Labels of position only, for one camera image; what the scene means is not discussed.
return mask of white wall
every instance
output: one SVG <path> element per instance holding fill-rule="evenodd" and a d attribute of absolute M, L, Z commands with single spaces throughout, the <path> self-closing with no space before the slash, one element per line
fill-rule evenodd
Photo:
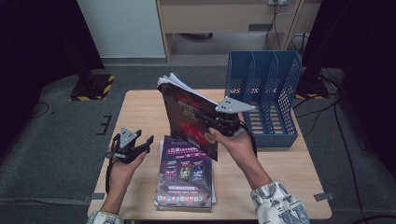
<path fill-rule="evenodd" d="M 165 58 L 155 0 L 78 0 L 102 58 Z"/>

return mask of magazine rack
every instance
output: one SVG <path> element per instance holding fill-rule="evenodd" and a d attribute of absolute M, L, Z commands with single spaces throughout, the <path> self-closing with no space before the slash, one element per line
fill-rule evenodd
<path fill-rule="evenodd" d="M 244 113 L 257 147 L 291 147 L 297 138 L 291 104 L 300 73 L 292 50 L 230 52 L 225 95 L 258 107 Z"/>

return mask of light wood tabletop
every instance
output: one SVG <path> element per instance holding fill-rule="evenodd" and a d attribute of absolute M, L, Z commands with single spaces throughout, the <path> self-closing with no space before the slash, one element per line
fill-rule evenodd
<path fill-rule="evenodd" d="M 224 98 L 224 90 L 198 90 L 216 102 Z M 315 194 L 323 192 L 318 174 L 309 155 L 300 128 L 293 116 L 298 137 L 291 147 L 258 148 L 258 158 L 273 180 L 279 180 L 288 192 L 300 199 L 312 219 L 327 219 L 332 210 L 326 200 L 317 202 Z M 125 127 L 142 130 L 136 144 L 154 135 L 150 153 L 137 168 L 124 197 L 120 217 L 132 220 L 225 220 L 257 219 L 250 199 L 250 186 L 224 146 L 219 144 L 219 161 L 213 161 L 213 179 L 217 203 L 210 213 L 159 211 L 154 207 L 157 178 L 160 171 L 160 142 L 170 133 L 162 94 L 157 90 L 126 93 L 113 136 Z M 105 159 L 94 193 L 105 192 Z M 101 208 L 104 199 L 92 200 L 88 215 Z"/>

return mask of book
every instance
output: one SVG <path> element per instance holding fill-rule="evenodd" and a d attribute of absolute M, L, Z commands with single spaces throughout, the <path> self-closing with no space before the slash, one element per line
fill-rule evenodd
<path fill-rule="evenodd" d="M 218 104 L 187 86 L 173 73 L 169 77 L 160 77 L 157 89 L 163 94 L 170 135 L 188 141 L 217 161 L 218 143 L 209 132 L 209 124 L 204 117 L 216 120 Z"/>
<path fill-rule="evenodd" d="M 210 212 L 214 200 L 212 160 L 182 139 L 163 139 L 154 205 L 159 210 Z"/>

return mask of gray carpet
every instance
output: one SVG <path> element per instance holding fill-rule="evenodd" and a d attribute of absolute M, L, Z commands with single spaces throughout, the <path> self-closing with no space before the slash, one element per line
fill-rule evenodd
<path fill-rule="evenodd" d="M 71 76 L 49 84 L 42 91 L 32 118 L 0 166 L 0 223 L 84 223 L 89 202 L 103 164 L 106 148 L 114 131 L 125 93 L 156 88 L 158 77 L 174 72 L 194 89 L 224 88 L 226 66 L 128 66 L 108 67 L 116 75 L 105 100 L 73 102 L 69 93 L 78 80 Z M 295 109 L 296 116 L 320 110 L 337 99 L 309 100 Z M 295 100 L 297 105 L 302 100 Z M 319 179 L 330 201 L 332 218 L 312 223 L 352 223 L 361 218 L 351 166 L 333 107 L 298 118 Z M 366 217 L 396 215 L 396 180 L 374 152 L 360 149 L 360 140 L 346 111 L 337 115 L 346 137 Z M 101 123 L 111 117 L 104 135 Z M 18 202 L 15 199 L 58 199 L 60 205 Z M 376 219 L 369 223 L 396 223 L 396 219 Z"/>

